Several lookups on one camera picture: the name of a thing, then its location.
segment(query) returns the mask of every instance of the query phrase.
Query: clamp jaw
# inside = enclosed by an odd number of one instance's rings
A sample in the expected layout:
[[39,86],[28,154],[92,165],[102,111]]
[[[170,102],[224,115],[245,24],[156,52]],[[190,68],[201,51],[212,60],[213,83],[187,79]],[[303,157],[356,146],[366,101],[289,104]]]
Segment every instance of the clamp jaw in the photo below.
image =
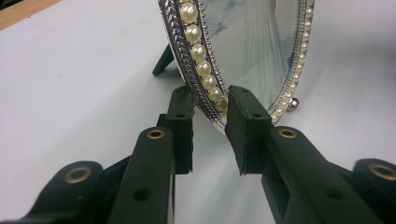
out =
[[[175,89],[130,157],[105,170],[93,161],[65,166],[25,217],[1,223],[174,223],[175,175],[192,171],[195,105],[187,87]],[[394,164],[360,160],[350,172],[326,161],[300,131],[274,127],[249,90],[231,86],[228,107],[240,174],[262,175],[276,223],[395,223]]]

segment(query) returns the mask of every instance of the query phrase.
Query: mirror glass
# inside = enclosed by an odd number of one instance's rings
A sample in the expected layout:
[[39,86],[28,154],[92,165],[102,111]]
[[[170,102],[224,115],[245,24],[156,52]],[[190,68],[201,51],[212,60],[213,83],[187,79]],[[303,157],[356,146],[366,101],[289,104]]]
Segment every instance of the mirror glass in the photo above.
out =
[[304,67],[314,0],[160,0],[177,65],[224,132],[229,85],[253,92],[273,123]]
[[251,90],[266,109],[289,75],[300,0],[204,0],[219,71],[227,85]]

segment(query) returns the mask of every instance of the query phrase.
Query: mirror stand leg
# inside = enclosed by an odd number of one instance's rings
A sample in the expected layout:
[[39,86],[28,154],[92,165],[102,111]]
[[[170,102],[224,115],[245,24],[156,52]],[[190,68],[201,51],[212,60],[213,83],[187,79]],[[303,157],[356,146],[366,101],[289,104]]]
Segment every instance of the mirror stand leg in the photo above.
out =
[[163,51],[163,55],[155,65],[154,70],[152,70],[152,75],[158,76],[161,72],[163,72],[165,67],[168,66],[169,63],[171,63],[174,59],[175,58],[173,56],[171,47],[167,45],[166,49]]

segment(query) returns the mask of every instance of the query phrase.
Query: metal grommet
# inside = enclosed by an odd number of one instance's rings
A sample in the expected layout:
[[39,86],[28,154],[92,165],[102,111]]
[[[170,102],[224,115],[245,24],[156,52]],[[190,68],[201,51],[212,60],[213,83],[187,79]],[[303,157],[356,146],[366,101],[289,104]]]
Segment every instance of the metal grommet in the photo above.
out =
[[290,129],[281,129],[277,133],[279,133],[280,136],[285,137],[285,138],[295,138],[295,137],[297,137],[297,133],[295,131],[293,131],[293,130],[290,130]]
[[91,168],[88,166],[75,167],[67,173],[64,181],[68,184],[77,184],[84,181],[91,175]]
[[150,139],[160,139],[165,136],[165,132],[160,129],[154,129],[148,132],[148,138]]
[[369,170],[384,179],[390,180],[390,181],[396,181],[396,171],[394,171],[392,168],[388,167],[387,165],[379,164],[379,163],[373,163],[369,166]]

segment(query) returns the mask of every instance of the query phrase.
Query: pearl border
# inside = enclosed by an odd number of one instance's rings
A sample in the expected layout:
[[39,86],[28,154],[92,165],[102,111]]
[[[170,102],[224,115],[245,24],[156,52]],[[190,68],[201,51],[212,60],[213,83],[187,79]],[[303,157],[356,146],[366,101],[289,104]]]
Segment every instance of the pearl border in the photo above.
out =
[[[224,94],[224,90],[227,90],[227,88],[225,87],[222,78],[219,78],[219,69],[216,64],[216,60],[214,59],[213,50],[210,47],[210,41],[208,41],[209,39],[207,35],[208,31],[206,30],[206,27],[204,29],[204,26],[202,25],[202,23],[205,23],[205,20],[203,20],[203,17],[205,16],[203,13],[204,9],[202,8],[203,2],[201,1],[196,2],[193,0],[179,0],[178,3],[179,3],[178,12],[181,20],[184,23],[183,24],[184,35],[186,36],[187,41],[190,43],[191,57],[194,59],[195,62],[195,71],[199,75],[202,87],[205,90],[209,101],[212,103],[212,105],[215,107],[215,109],[218,111],[221,117],[226,119],[228,112],[228,99],[227,99],[228,94]],[[195,41],[191,42],[189,40],[189,37],[187,36],[187,29],[192,24],[201,28],[200,41],[198,42]],[[204,52],[205,57],[201,57],[200,52]],[[198,73],[198,69],[197,69],[198,64],[201,63],[202,61],[207,61],[208,63],[211,64],[210,72],[208,74],[205,74],[204,76],[201,76]],[[217,98],[213,98],[213,97],[211,98],[210,97],[211,92],[217,90],[221,90],[221,96]]]
[[[170,41],[170,44],[172,46],[171,49],[174,52],[175,58],[177,59],[177,64],[180,73],[183,75],[183,79],[189,84],[189,86],[192,88],[192,91],[198,95],[198,106],[212,121],[213,125],[221,133],[224,133],[227,119],[224,115],[221,115],[219,113],[214,105],[214,102],[208,99],[208,92],[203,87],[201,78],[197,75],[195,61],[186,59],[186,57],[189,57],[185,55],[186,49],[189,52],[191,50],[191,46],[189,44],[186,44],[188,43],[188,41],[186,40],[186,36],[184,34],[185,27],[188,24],[184,23],[181,20],[179,10],[180,6],[186,2],[193,3],[196,7],[198,6],[199,15],[197,21],[193,24],[199,26],[202,29],[202,34],[204,36],[201,38],[200,43],[205,46],[205,58],[208,62],[212,64],[212,74],[218,82],[217,87],[222,90],[224,99],[228,101],[228,88],[224,84],[224,81],[220,76],[218,65],[216,64],[216,59],[210,46],[211,43],[209,41],[206,30],[207,27],[205,25],[205,14],[204,9],[202,8],[202,0],[159,0],[160,8],[163,14],[164,25],[168,31],[169,39],[172,40]],[[276,102],[268,109],[268,113],[271,115],[274,124],[276,124],[281,119],[286,109],[288,108],[291,102],[291,98],[295,93],[298,81],[300,79],[304,67],[306,50],[311,32],[314,4],[315,0],[305,0],[302,1],[300,4],[300,19],[297,28],[296,46],[294,48],[295,55],[298,56],[293,57],[286,84],[284,85],[282,92],[276,99]],[[191,67],[189,65],[185,64],[188,63],[187,61],[190,61],[190,65],[194,65],[193,71],[191,71]]]

